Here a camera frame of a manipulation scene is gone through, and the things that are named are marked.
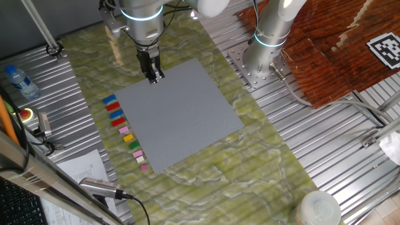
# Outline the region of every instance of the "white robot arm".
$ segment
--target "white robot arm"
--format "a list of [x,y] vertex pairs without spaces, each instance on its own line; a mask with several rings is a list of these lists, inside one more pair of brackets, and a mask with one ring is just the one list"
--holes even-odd
[[[121,29],[124,29],[136,44],[137,58],[141,70],[155,84],[164,78],[161,71],[159,55],[159,37],[164,31],[163,0],[119,0],[121,7],[116,7],[110,0],[100,1],[100,14],[110,29],[118,38]],[[228,5],[229,0],[186,0],[189,6],[199,14],[209,18],[220,14]],[[111,10],[119,9],[125,17],[126,23],[116,21]]]

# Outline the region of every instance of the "yellow lego brick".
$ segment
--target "yellow lego brick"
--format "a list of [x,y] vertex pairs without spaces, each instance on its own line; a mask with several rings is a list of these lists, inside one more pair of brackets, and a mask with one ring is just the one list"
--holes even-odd
[[132,135],[132,134],[127,135],[127,136],[124,137],[124,141],[125,141],[125,142],[127,142],[127,141],[129,141],[129,140],[132,140],[132,139],[133,139],[133,135]]

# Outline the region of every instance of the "red emergency stop button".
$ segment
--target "red emergency stop button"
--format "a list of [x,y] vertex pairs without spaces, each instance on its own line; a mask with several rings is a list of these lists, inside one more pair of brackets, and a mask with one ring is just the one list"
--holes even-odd
[[28,110],[21,110],[21,112],[19,113],[21,119],[27,119],[31,116],[31,113]]

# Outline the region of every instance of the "green marble mat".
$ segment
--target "green marble mat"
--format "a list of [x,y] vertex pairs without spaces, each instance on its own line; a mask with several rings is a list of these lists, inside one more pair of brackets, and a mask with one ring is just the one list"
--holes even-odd
[[[287,224],[317,187],[189,13],[177,13],[161,38],[162,68],[198,58],[245,128],[159,174],[140,170],[102,102],[144,79],[133,42],[123,33],[115,40],[104,24],[62,38],[117,178],[144,203],[151,224]],[[147,224],[140,205],[128,204],[136,223]]]

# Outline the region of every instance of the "keyboard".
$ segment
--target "keyboard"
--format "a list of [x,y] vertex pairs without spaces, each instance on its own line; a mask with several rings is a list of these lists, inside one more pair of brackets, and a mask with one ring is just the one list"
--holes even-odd
[[6,225],[47,225],[39,197],[2,177],[0,218]]

